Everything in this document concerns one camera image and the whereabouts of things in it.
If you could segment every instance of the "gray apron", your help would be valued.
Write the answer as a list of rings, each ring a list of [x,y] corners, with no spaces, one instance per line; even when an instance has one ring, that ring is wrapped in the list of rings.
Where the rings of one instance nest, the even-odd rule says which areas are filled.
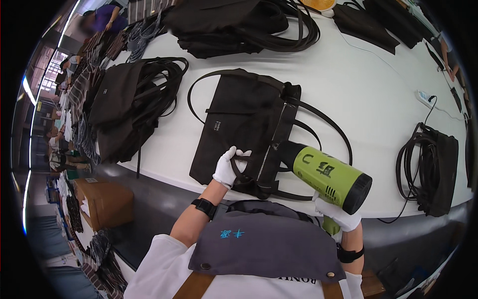
[[[228,205],[201,232],[188,266],[193,274],[297,277],[337,286],[346,278],[334,239],[306,214],[263,200]]]

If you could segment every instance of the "gray floor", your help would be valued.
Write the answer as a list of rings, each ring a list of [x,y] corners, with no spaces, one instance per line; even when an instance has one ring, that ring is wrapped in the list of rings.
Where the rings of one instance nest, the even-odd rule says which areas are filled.
[[[93,173],[116,181],[134,193],[131,223],[112,229],[118,253],[137,269],[152,238],[169,233],[174,222],[199,194],[140,176],[117,164],[99,165]],[[413,285],[432,274],[460,240],[467,222],[470,202],[435,218],[425,215],[403,217],[392,224],[363,219],[365,268],[378,275],[390,294],[414,278]]]

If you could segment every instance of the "heat gun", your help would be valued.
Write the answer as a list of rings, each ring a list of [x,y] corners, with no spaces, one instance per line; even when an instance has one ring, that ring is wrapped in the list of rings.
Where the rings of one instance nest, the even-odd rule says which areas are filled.
[[[313,147],[285,141],[274,149],[296,176],[318,191],[321,199],[350,215],[361,207],[370,191],[370,176]],[[322,226],[331,235],[340,230],[339,225],[326,216]]]

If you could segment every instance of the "white glove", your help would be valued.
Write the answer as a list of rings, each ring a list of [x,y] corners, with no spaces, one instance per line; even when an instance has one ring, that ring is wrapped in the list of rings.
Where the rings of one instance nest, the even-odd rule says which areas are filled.
[[[312,201],[315,201],[315,211],[324,214],[332,218],[344,232],[353,231],[357,228],[362,216],[359,213],[349,215],[347,212],[342,210],[340,207],[328,203],[321,198],[316,200],[319,197],[319,192],[315,192],[312,196]]]
[[[216,165],[216,172],[212,175],[213,179],[223,184],[229,190],[232,188],[232,185],[236,180],[236,174],[234,173],[234,170],[232,170],[230,161],[234,154],[238,156],[250,156],[252,151],[246,151],[244,153],[241,150],[237,150],[235,146],[231,146],[231,148],[225,152],[221,158],[219,158]],[[238,166],[239,171],[242,173],[246,169],[247,162],[236,160],[236,165]]]

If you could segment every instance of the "worker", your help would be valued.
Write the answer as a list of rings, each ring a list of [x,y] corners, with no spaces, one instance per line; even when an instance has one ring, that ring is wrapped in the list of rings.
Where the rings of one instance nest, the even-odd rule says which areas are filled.
[[[51,169],[56,172],[65,169],[86,169],[91,172],[91,165],[89,163],[81,163],[86,161],[84,157],[73,157],[72,155],[65,155],[61,152],[53,150],[52,153],[43,156],[45,162],[49,163]]]
[[[445,32],[440,32],[438,40],[440,41],[440,46],[442,50],[441,57],[445,62],[446,71],[448,72],[451,81],[454,82],[456,74],[458,73],[458,70],[460,68],[458,65],[458,61],[455,57],[455,52],[452,51],[453,48],[451,46],[450,39]]]
[[[208,206],[217,206],[236,180],[230,161],[235,154],[249,156],[251,151],[233,146],[221,156],[213,179],[179,216],[171,233],[153,237],[124,298],[171,299],[178,294],[176,298],[328,299],[328,282],[333,279],[341,280],[335,285],[347,294],[344,298],[363,298],[358,213],[348,215],[333,204],[315,200],[315,210],[321,212],[317,215],[327,215],[340,225],[340,247],[318,225],[293,219],[307,215],[267,200],[228,201],[234,211],[210,222]],[[247,166],[245,161],[235,163],[240,172]]]
[[[83,32],[91,34],[106,30],[118,34],[128,26],[128,20],[119,15],[120,8],[116,5],[103,5],[95,11],[83,13],[79,27]]]
[[[68,89],[70,89],[72,86],[71,76],[73,76],[73,74],[75,73],[76,67],[80,64],[81,59],[83,59],[83,57],[74,55],[74,56],[71,56],[70,58],[63,60],[60,63],[60,69],[66,71],[66,82],[67,82]]]
[[[47,132],[43,135],[45,142],[52,147],[54,151],[59,151],[60,149],[68,149],[68,142],[65,140],[65,125],[60,128],[60,131],[56,136],[52,135],[52,132]]]

